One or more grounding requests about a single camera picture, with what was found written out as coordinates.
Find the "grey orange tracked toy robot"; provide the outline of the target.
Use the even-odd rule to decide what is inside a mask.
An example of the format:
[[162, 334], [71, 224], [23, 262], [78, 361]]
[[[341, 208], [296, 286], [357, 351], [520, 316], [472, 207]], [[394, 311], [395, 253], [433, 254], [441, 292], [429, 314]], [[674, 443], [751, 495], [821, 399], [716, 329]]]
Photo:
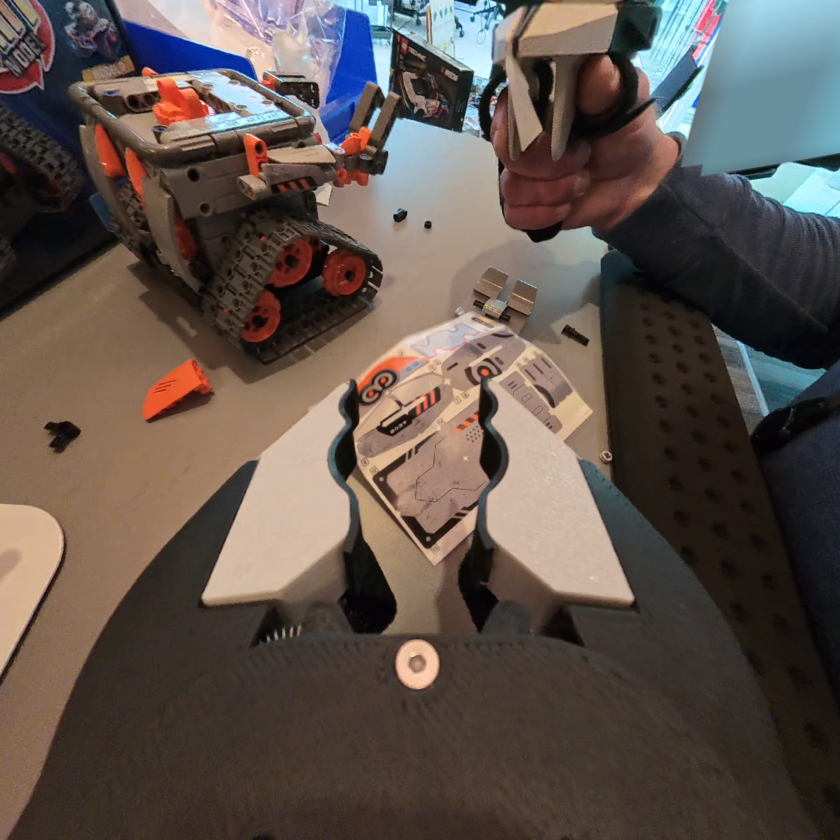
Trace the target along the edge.
[[382, 261], [319, 219], [317, 191], [384, 172], [398, 95], [366, 83], [341, 143], [300, 75], [144, 70], [69, 96], [115, 235], [235, 347], [269, 364], [370, 308]]

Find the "white stand base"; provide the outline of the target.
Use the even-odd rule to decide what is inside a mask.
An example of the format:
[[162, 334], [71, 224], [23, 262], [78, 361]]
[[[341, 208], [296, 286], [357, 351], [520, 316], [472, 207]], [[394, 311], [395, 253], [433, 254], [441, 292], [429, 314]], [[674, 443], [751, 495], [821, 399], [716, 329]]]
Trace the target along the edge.
[[56, 578], [65, 547], [65, 534], [47, 511], [1, 505], [2, 678]]

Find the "grey plastic panel assembly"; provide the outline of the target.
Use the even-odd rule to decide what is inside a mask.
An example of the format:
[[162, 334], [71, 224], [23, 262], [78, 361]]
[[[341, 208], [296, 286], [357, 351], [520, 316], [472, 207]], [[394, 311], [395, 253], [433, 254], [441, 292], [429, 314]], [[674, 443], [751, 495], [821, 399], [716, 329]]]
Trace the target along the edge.
[[489, 267], [472, 287], [467, 299], [456, 308], [455, 315], [477, 315], [519, 334], [530, 318], [537, 296], [538, 289], [534, 285], [522, 279], [511, 279], [506, 272]]

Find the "person's right hand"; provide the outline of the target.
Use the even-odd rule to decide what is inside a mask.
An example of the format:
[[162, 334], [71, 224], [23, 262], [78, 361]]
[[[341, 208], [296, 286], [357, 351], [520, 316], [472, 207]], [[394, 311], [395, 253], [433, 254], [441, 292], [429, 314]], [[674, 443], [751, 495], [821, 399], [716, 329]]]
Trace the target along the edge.
[[506, 223], [523, 232], [559, 228], [609, 231], [658, 188], [679, 157], [677, 141], [648, 107], [622, 130], [595, 140], [570, 140], [555, 160], [542, 134], [519, 157], [509, 155], [508, 92], [494, 111], [490, 141], [499, 160], [500, 205]]

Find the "person's right forearm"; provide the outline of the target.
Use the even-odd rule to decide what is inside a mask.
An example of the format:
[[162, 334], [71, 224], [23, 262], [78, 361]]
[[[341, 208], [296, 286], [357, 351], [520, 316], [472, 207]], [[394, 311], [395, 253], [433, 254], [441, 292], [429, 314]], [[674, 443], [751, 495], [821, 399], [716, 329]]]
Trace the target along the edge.
[[593, 232], [734, 339], [806, 369], [838, 362], [837, 217], [676, 165], [622, 222]]

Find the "blue storage bin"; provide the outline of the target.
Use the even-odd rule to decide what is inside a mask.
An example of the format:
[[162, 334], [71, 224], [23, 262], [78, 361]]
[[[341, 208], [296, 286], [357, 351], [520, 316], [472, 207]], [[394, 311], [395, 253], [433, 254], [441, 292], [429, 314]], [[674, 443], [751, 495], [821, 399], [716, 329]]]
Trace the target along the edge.
[[[186, 36], [183, 25], [172, 22], [159, 2], [117, 2], [136, 61], [160, 72], [233, 69], [253, 79], [261, 78], [256, 47], [233, 51], [209, 43], [210, 35], [197, 41]], [[320, 117], [331, 140], [342, 140], [350, 126], [364, 86], [376, 81], [373, 41], [367, 19], [350, 10], [346, 14], [344, 41], [330, 91], [322, 95]]]

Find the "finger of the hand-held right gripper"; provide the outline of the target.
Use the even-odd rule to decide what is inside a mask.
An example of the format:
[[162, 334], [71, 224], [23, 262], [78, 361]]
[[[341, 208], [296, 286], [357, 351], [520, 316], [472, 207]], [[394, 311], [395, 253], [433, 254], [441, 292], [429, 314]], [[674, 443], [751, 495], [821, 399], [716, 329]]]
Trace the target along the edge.
[[616, 29], [613, 2], [540, 3], [529, 7], [515, 28], [521, 58], [605, 54]]
[[524, 15], [521, 10], [527, 8], [526, 1], [505, 1], [502, 5], [503, 17], [494, 27], [492, 35], [492, 65], [494, 67], [503, 65], [508, 44]]

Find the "orange plastic panel piece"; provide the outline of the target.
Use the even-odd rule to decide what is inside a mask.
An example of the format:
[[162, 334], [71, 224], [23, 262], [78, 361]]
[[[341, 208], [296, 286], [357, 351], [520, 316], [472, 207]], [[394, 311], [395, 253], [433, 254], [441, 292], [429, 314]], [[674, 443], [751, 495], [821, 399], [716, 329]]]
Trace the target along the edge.
[[214, 389], [196, 360], [187, 360], [165, 374], [147, 391], [142, 405], [146, 422], [169, 412], [191, 396], [210, 396]]

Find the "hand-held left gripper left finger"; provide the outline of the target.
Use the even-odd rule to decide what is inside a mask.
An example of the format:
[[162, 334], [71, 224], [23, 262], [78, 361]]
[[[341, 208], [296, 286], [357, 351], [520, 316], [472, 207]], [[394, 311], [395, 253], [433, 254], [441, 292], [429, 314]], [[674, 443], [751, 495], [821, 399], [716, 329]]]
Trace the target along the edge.
[[356, 384], [336, 387], [257, 460], [205, 585], [208, 607], [335, 603], [348, 588], [343, 549], [352, 511], [335, 447], [357, 419]]

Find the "robot sticker sheet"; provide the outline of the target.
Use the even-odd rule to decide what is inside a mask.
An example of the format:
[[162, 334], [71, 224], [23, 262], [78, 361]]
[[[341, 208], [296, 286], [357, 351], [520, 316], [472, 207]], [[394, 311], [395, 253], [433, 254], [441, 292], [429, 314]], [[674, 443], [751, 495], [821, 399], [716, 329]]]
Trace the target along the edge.
[[480, 466], [485, 379], [561, 440], [592, 414], [547, 354], [510, 324], [476, 313], [404, 339], [360, 376], [358, 465], [432, 564], [476, 525], [488, 482]]

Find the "clear plastic bag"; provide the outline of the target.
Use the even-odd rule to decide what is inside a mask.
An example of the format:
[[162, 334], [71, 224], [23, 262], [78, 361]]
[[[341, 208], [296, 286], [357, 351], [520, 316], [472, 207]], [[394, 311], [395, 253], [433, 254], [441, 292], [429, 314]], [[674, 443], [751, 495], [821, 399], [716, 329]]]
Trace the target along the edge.
[[210, 1], [205, 3], [220, 34], [261, 75], [289, 69], [303, 74], [334, 71], [348, 28], [346, 2]]

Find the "blue robot kit box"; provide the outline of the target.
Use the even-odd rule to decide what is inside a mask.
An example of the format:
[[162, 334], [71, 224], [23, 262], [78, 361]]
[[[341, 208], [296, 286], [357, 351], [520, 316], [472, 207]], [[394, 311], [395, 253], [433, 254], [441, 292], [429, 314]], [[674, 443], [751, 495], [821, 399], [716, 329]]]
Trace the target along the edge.
[[115, 2], [1, 2], [2, 313], [111, 240], [70, 87], [133, 69]]

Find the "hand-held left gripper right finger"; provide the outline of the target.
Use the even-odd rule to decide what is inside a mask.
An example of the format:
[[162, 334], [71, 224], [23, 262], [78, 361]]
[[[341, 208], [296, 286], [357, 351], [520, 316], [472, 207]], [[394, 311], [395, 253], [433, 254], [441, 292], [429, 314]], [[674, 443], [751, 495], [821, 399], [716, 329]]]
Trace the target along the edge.
[[528, 614], [563, 606], [627, 610], [635, 596], [574, 451], [496, 381], [479, 400], [476, 572], [500, 602]]

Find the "black car model box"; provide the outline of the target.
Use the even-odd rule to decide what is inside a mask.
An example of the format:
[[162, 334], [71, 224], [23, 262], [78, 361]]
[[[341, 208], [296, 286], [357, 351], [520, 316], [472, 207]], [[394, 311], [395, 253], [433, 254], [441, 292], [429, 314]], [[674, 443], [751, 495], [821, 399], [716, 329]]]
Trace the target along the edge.
[[474, 79], [472, 69], [428, 42], [393, 33], [389, 92], [402, 103], [401, 119], [461, 132]]

